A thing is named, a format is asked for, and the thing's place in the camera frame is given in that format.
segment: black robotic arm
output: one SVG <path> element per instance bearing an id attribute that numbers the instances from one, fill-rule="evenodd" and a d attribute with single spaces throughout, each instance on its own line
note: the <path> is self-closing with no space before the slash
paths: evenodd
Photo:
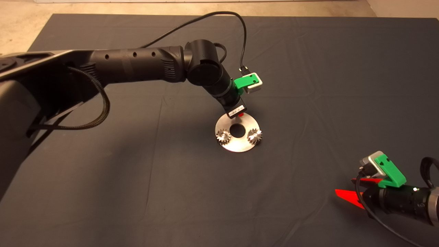
<path id="1" fill-rule="evenodd" d="M 246 110 L 233 80 L 219 62 L 215 45 L 208 40 L 189 42 L 184 49 L 49 51 L 0 58 L 0 199 L 35 147 L 32 144 L 39 129 L 47 129 L 49 134 L 53 129 L 94 127 L 106 118 L 110 105 L 104 104 L 103 114 L 94 124 L 81 128 L 49 125 L 48 121 L 65 116 L 99 92 L 105 103 L 108 98 L 102 88 L 108 84 L 186 79 L 206 89 L 230 118 Z"/>

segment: metal gear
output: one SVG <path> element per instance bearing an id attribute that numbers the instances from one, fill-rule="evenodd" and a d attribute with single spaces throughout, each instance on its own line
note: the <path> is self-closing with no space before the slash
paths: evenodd
<path id="1" fill-rule="evenodd" d="M 251 129 L 247 134 L 247 140 L 256 145 L 262 140 L 262 131 L 257 129 Z"/>
<path id="2" fill-rule="evenodd" d="M 225 129 L 221 129 L 216 133 L 216 140 L 221 144 L 227 144 L 229 143 L 231 138 L 230 132 Z"/>

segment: screw hole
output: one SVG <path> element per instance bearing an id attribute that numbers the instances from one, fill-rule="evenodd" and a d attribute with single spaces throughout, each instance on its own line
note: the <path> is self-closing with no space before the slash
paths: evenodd
<path id="1" fill-rule="evenodd" d="M 245 128 L 240 123 L 235 123 L 230 126 L 230 134 L 236 138 L 243 137 L 245 135 Z"/>

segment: metal disc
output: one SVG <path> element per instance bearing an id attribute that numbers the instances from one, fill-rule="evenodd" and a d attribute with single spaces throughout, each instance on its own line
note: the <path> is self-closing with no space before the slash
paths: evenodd
<path id="1" fill-rule="evenodd" d="M 233 119 L 230 119 L 227 114 L 224 114 L 218 119 L 218 122 L 216 123 L 215 133 L 222 129 L 230 132 L 230 127 L 234 124 L 241 124 L 242 126 L 244 126 L 245 134 L 239 138 L 231 136 L 230 141 L 227 144 L 223 144 L 221 146 L 229 151 L 236 153 L 249 151 L 255 145 L 248 141 L 247 133 L 251 129 L 259 130 L 258 122 L 256 122 L 256 120 L 252 116 L 246 113 L 244 113 L 243 116 L 238 116 Z"/>

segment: concrete floor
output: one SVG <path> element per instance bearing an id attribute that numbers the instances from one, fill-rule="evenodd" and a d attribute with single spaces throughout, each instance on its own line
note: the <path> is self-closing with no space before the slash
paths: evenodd
<path id="1" fill-rule="evenodd" d="M 0 0 L 0 54 L 26 51 L 53 13 L 202 15 L 211 11 L 228 10 L 241 15 L 258 16 L 375 17 L 378 14 L 396 17 L 439 17 L 438 0 L 368 1 L 36 4 L 31 0 Z"/>

